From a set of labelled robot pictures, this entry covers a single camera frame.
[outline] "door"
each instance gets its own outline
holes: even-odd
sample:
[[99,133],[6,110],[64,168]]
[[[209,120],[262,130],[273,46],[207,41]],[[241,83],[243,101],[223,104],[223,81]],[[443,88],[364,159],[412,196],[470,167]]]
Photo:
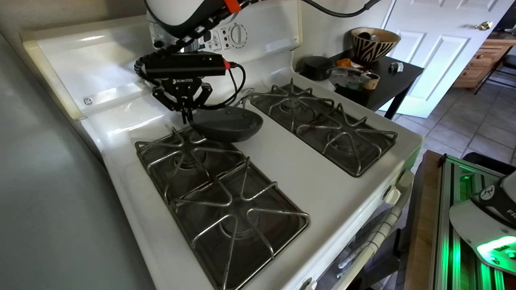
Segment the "door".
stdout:
[[423,68],[398,114],[427,118],[512,0],[396,0],[385,30],[401,36],[391,59]]

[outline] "burner grate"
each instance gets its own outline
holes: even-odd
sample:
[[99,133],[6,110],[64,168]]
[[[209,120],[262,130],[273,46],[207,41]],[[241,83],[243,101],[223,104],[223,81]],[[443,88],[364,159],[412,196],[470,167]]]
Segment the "burner grate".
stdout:
[[340,104],[314,97],[311,89],[296,89],[293,83],[282,89],[272,86],[267,94],[252,93],[241,101],[243,105],[249,102],[352,178],[362,176],[394,146],[394,133],[372,130],[365,118],[354,120]]
[[307,215],[228,144],[186,130],[135,147],[214,289],[241,289],[307,228]]

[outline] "cable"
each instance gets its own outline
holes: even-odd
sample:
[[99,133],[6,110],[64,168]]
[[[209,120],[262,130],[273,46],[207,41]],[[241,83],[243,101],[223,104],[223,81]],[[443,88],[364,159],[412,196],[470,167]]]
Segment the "cable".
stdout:
[[223,109],[223,107],[228,107],[230,104],[233,104],[236,101],[236,96],[241,93],[243,86],[244,86],[244,81],[246,81],[246,75],[244,75],[244,68],[238,64],[228,64],[230,68],[238,68],[241,72],[241,83],[240,86],[236,88],[236,83],[235,83],[235,78],[232,75],[232,72],[228,70],[228,78],[232,81],[232,86],[235,89],[235,93],[225,99],[223,102],[217,104],[217,105],[202,105],[201,109],[206,109],[206,110],[217,110],[217,109]]
[[352,18],[352,17],[356,17],[356,15],[364,14],[365,10],[369,10],[370,7],[373,7],[375,4],[378,4],[380,0],[369,0],[367,4],[364,4],[362,9],[359,9],[359,10],[352,12],[352,14],[336,14],[336,12],[331,12],[331,10],[328,10],[328,9],[315,4],[315,2],[312,2],[312,0],[302,0],[302,2],[307,4],[307,6],[311,6],[312,9],[325,14],[325,15],[328,15],[328,17],[333,17],[333,18]]

